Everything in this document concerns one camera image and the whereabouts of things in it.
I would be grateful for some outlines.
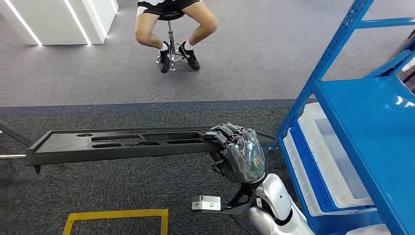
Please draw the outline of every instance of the blue shelf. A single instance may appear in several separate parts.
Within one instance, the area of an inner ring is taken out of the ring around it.
[[[304,197],[302,196],[300,185],[295,176],[293,166],[291,165],[288,157],[287,150],[283,144],[282,138],[278,138],[280,149],[284,161],[287,165],[288,172],[290,174],[291,181],[294,186],[294,190],[297,195],[297,199],[301,205],[301,211],[307,218],[308,225],[317,235],[331,235],[339,231],[350,231],[357,228],[383,223],[377,211],[360,213],[360,214],[349,214],[349,215],[324,215],[313,217],[307,209]]]
[[[390,232],[414,235],[415,96],[396,77],[314,84],[313,93]]]

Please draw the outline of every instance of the yellow floor tape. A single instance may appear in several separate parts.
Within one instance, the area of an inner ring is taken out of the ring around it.
[[[114,219],[129,217],[161,217],[160,235],[167,235],[168,209],[142,209],[142,210],[126,210],[126,211],[93,211],[71,213],[65,224],[63,235],[70,235],[72,225],[75,220],[89,219]]]

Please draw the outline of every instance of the white display stand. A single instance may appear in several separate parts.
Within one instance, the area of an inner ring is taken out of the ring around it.
[[[1,0],[0,9],[29,45],[103,44],[116,0]]]

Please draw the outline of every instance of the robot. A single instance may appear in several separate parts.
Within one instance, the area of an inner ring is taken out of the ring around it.
[[[264,154],[255,130],[225,123],[206,132],[204,139],[217,141],[225,149],[225,154],[210,152],[215,161],[213,171],[240,183],[241,190],[225,205],[221,204],[220,197],[195,197],[194,211],[248,211],[251,224],[261,235],[314,235],[281,179],[265,172]],[[243,195],[249,199],[239,203]]]

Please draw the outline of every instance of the black shorts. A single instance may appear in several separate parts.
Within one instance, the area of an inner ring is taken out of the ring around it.
[[[181,11],[182,9],[201,0],[165,0],[164,2],[152,5],[146,1],[139,1],[137,8],[137,16],[142,13],[151,13],[162,15],[165,12]]]

